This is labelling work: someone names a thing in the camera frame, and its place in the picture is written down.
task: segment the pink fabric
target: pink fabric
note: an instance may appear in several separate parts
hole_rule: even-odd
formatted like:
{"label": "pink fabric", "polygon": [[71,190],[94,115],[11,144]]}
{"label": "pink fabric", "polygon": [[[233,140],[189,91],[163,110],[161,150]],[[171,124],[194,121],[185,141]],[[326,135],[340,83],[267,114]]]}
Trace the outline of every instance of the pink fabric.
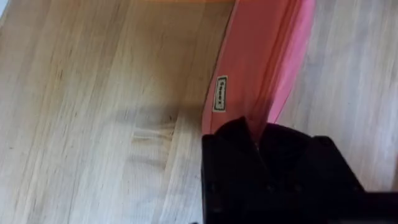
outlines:
{"label": "pink fabric", "polygon": [[[246,117],[254,139],[276,122],[305,55],[315,0],[237,0],[210,83],[203,134]],[[214,111],[218,77],[226,81],[225,110]]]}

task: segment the wood grain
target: wood grain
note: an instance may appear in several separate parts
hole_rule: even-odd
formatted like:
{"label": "wood grain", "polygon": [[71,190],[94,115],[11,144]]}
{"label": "wood grain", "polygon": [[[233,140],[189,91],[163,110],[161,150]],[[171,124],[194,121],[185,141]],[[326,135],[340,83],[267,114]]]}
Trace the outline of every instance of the wood grain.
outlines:
{"label": "wood grain", "polygon": [[397,183],[397,53],[398,1],[318,0],[305,65],[279,119],[331,136],[368,190]]}
{"label": "wood grain", "polygon": [[232,6],[12,0],[0,223],[201,222],[201,107]]}

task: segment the fabric label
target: fabric label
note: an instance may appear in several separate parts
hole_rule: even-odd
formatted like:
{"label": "fabric label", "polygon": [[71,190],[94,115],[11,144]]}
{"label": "fabric label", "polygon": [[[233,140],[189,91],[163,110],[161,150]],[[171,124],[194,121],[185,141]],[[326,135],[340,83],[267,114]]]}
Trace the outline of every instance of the fabric label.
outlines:
{"label": "fabric label", "polygon": [[227,76],[217,77],[213,112],[225,112]]}

